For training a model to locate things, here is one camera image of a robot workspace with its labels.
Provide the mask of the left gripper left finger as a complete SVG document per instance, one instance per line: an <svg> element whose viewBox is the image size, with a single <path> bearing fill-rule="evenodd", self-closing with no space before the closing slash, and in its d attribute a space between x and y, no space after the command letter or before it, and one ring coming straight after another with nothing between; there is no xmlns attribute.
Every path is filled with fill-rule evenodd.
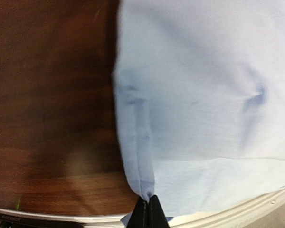
<svg viewBox="0 0 285 228"><path fill-rule="evenodd" d="M126 228L147 228L148 227L148 204L139 198Z"/></svg>

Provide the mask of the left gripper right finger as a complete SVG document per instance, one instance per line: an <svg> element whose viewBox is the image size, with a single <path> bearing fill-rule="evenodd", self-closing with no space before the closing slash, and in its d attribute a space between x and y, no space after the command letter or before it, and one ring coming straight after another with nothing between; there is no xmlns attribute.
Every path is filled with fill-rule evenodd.
<svg viewBox="0 0 285 228"><path fill-rule="evenodd" d="M147 204L147 227L170 228L157 195L153 195Z"/></svg>

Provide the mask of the light blue long sleeve shirt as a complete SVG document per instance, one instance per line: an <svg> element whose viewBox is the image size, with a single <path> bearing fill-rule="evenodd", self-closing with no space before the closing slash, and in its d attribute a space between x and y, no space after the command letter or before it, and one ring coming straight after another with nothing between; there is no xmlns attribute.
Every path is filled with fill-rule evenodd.
<svg viewBox="0 0 285 228"><path fill-rule="evenodd" d="M285 189L285 0L123 0L117 32L133 192L175 218Z"/></svg>

